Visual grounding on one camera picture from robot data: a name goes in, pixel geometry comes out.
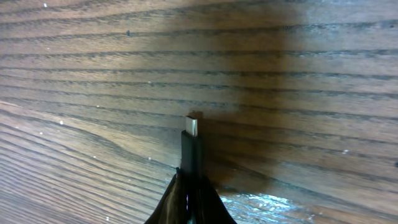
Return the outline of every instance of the silver metal tip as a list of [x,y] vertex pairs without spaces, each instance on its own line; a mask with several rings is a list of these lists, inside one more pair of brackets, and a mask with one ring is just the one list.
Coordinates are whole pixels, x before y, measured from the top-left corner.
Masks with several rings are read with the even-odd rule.
[[194,137],[198,136],[198,120],[190,116],[186,116],[185,130]]

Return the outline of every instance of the black tool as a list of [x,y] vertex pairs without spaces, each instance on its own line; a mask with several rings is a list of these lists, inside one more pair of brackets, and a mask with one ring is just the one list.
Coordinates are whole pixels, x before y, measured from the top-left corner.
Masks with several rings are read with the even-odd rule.
[[187,116],[181,132],[181,168],[145,224],[236,224],[203,174],[198,120]]

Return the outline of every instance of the glossy surface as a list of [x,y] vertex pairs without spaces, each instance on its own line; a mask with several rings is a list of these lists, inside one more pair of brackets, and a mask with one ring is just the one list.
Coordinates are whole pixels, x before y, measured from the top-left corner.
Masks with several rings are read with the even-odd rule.
[[1,1],[0,223],[143,223],[189,113],[238,222],[398,222],[397,11]]

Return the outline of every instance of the wood surface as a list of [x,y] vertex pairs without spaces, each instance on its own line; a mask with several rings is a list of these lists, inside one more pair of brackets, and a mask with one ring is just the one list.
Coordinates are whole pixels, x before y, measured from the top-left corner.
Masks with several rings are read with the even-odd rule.
[[0,1],[0,223],[143,223],[189,113],[238,223],[397,223],[397,12]]

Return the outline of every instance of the metal pin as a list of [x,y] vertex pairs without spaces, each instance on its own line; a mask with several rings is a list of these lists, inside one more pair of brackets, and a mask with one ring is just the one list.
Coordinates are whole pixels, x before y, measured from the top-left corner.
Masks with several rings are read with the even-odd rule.
[[198,120],[187,116],[185,118],[185,130],[192,136],[198,136]]

